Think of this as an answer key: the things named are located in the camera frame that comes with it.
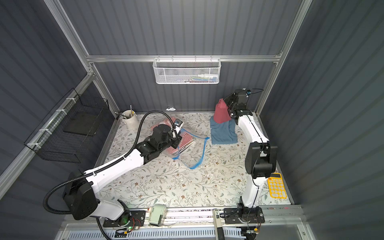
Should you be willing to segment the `clear vacuum bag blue zip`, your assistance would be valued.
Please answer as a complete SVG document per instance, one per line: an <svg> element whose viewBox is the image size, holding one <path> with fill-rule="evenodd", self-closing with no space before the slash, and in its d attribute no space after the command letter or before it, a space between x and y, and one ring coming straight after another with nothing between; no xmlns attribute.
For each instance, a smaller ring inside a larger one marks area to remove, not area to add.
<svg viewBox="0 0 384 240"><path fill-rule="evenodd" d="M193 130L190 121L182 115L173 115L170 119L168 119L163 115L157 114L149 123L150 132L152 133L153 129L159 124L171 126L171 122L175 122L176 119L183 122L183 127L180 129L182 140L177 148L174 149L169 147L162 151L160 156L173 160L179 160L189 169L196 169L203 162L206 144L209 137L199 134Z"/></svg>

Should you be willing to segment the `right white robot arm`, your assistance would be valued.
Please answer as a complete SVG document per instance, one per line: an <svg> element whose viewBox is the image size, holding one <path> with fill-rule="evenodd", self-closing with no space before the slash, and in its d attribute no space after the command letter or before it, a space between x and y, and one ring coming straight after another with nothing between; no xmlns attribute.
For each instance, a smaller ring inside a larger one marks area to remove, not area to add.
<svg viewBox="0 0 384 240"><path fill-rule="evenodd" d="M271 144L256 124L252 111L247 108L250 96L262 91L262 89L237 89L224 98L229 116L242 130L249 143L245 158L247 185L234 215L246 224L255 223L259 227L265 222L263 210L259 207L259 199L267 179L276 170L278 151L278 147Z"/></svg>

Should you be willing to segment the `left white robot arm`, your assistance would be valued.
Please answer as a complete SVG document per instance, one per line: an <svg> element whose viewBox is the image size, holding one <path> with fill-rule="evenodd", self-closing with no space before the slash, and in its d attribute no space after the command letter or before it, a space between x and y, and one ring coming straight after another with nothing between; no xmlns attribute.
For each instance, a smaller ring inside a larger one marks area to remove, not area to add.
<svg viewBox="0 0 384 240"><path fill-rule="evenodd" d="M73 218L82 220L86 217L103 217L112 221L128 218L130 210L123 201L105 200L100 197L100 190L123 174L149 163L166 149L177 149L182 139L180 130L183 124L180 119L176 119L175 134L171 132L171 127L168 125L156 126L152 135L136 144L130 154L111 161L113 166L100 173L96 171L109 166L110 163L88 170L86 173L91 174L89 177L67 185L63 199Z"/></svg>

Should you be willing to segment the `red ribbed garment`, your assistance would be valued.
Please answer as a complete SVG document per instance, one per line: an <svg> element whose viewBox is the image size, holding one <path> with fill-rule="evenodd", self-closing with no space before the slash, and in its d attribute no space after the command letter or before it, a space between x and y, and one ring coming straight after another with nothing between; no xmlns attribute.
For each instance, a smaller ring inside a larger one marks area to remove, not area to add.
<svg viewBox="0 0 384 240"><path fill-rule="evenodd" d="M231 116L228 112L229 108L226 105L223 98L219 99L215 107L214 121L217 124L222 124L231 120Z"/></svg>

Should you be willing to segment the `blue tank top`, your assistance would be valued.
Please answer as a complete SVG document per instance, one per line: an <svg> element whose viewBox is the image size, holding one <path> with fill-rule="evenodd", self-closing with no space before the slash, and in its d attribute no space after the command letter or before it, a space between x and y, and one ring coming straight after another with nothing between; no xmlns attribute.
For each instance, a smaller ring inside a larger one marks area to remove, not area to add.
<svg viewBox="0 0 384 240"><path fill-rule="evenodd" d="M236 122L234 120L218 124L215 122L214 117L211 117L210 127L213 145L231 145L238 142L238 136L235 131Z"/></svg>

